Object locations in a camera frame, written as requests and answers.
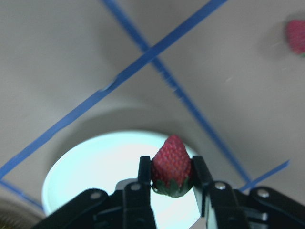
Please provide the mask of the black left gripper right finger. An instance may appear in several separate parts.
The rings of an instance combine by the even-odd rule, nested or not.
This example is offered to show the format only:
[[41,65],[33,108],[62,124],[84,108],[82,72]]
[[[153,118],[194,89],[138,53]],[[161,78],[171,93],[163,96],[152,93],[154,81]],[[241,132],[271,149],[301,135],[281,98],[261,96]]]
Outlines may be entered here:
[[232,187],[215,181],[202,156],[192,157],[193,191],[207,229],[246,229],[247,217]]

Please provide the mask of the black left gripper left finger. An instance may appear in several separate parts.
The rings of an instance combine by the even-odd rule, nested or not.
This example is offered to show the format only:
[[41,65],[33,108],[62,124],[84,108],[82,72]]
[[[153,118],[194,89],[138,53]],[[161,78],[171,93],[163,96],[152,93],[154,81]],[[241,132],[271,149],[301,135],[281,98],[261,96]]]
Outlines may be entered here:
[[140,157],[137,180],[123,190],[124,229],[155,229],[156,223],[151,207],[151,159]]

